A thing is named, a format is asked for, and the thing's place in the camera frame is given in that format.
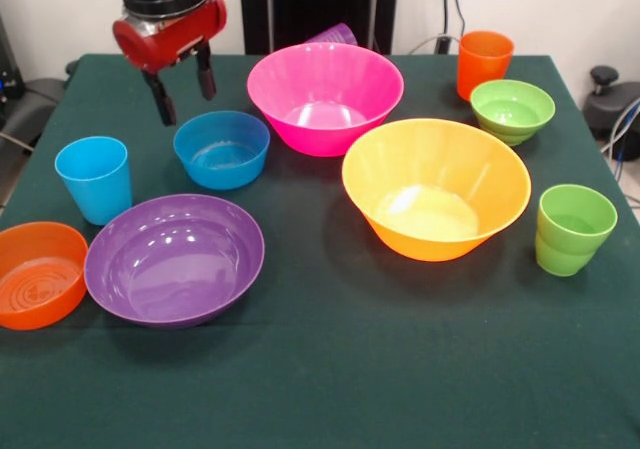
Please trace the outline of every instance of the plastic bowl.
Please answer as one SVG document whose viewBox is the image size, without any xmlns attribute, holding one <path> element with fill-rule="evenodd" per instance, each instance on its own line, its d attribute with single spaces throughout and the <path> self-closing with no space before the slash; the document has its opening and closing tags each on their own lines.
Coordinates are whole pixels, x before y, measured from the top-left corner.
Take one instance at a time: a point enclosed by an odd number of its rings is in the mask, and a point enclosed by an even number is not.
<svg viewBox="0 0 640 449">
<path fill-rule="evenodd" d="M 189 177 L 208 189 L 235 189 L 256 179 L 269 148 L 269 129 L 235 111 L 210 112 L 186 122 L 173 148 Z"/>
<path fill-rule="evenodd" d="M 151 327 L 194 326 L 249 289 L 264 252 L 260 227 L 235 204 L 166 196 L 134 206 L 100 231 L 85 279 L 91 297 L 115 316 Z"/>
<path fill-rule="evenodd" d="M 329 157 L 343 155 L 389 115 L 404 81 L 388 59 L 368 49 L 307 43 L 258 62 L 247 89 L 287 145 Z"/>
<path fill-rule="evenodd" d="M 510 146 L 532 137 L 556 112 L 553 99 L 542 89 L 508 79 L 477 86 L 471 107 L 480 127 Z"/>
<path fill-rule="evenodd" d="M 380 239 L 420 261 L 468 253 L 512 224 L 531 196 L 529 173 L 513 150 L 439 119 L 365 134 L 347 152 L 342 180 Z"/>
<path fill-rule="evenodd" d="M 69 315 L 87 291 L 87 242 L 72 227 L 31 222 L 0 232 L 0 326 L 31 330 Z"/>
</svg>

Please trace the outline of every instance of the pink bowl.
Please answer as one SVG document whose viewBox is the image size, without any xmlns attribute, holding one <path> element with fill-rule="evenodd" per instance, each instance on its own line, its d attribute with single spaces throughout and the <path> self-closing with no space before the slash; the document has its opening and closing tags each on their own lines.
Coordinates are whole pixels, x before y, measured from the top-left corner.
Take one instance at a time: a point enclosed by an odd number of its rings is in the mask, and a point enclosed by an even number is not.
<svg viewBox="0 0 640 449">
<path fill-rule="evenodd" d="M 383 56 L 350 44 L 280 49 L 249 74 L 249 97 L 280 137 L 311 156 L 340 156 L 400 102 L 402 74 Z"/>
</svg>

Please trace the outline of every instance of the blue cup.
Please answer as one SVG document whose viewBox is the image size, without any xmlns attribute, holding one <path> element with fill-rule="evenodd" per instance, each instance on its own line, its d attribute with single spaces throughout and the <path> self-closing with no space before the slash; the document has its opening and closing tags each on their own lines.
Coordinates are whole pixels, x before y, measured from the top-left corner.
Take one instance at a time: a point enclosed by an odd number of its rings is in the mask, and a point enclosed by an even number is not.
<svg viewBox="0 0 640 449">
<path fill-rule="evenodd" d="M 104 226 L 132 205 L 127 147 L 112 137 L 86 137 L 56 156 L 55 167 L 83 217 Z"/>
<path fill-rule="evenodd" d="M 236 111 L 210 112 L 186 122 L 173 148 L 189 177 L 208 189 L 235 189 L 256 179 L 270 134 L 258 118 Z"/>
</svg>

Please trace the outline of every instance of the green cup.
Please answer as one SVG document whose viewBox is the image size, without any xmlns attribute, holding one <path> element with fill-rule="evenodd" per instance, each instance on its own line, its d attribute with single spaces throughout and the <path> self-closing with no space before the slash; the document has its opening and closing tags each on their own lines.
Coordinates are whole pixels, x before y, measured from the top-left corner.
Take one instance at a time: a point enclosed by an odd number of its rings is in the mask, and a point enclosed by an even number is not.
<svg viewBox="0 0 640 449">
<path fill-rule="evenodd" d="M 540 196 L 536 261 L 554 276 L 573 276 L 591 260 L 616 227 L 609 199 L 575 184 L 561 184 Z"/>
</svg>

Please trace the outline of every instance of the green bowl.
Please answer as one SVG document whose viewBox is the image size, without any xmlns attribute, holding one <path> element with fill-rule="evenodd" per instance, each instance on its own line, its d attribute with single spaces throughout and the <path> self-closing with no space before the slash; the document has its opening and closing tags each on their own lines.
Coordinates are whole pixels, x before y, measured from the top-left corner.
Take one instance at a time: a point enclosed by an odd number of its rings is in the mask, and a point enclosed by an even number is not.
<svg viewBox="0 0 640 449">
<path fill-rule="evenodd" d="M 478 85 L 471 93 L 471 108 L 482 129 L 510 146 L 529 139 L 556 112 L 553 99 L 542 89 L 508 79 Z"/>
</svg>

